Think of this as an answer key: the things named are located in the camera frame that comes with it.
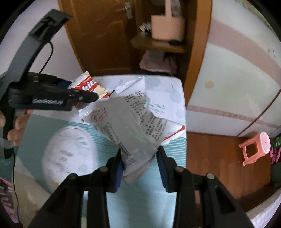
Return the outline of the person's left hand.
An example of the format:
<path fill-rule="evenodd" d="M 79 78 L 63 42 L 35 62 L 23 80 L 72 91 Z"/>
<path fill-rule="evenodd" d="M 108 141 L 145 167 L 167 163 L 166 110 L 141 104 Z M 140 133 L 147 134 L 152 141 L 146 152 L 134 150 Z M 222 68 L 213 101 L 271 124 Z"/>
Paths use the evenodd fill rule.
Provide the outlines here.
<path fill-rule="evenodd" d="M 14 128 L 8 133 L 4 133 L 4 136 L 7 137 L 7 140 L 12 142 L 14 146 L 19 146 L 21 143 L 25 128 L 32 114 L 33 110 L 27 110 L 23 115 L 19 116 L 15 120 Z"/>

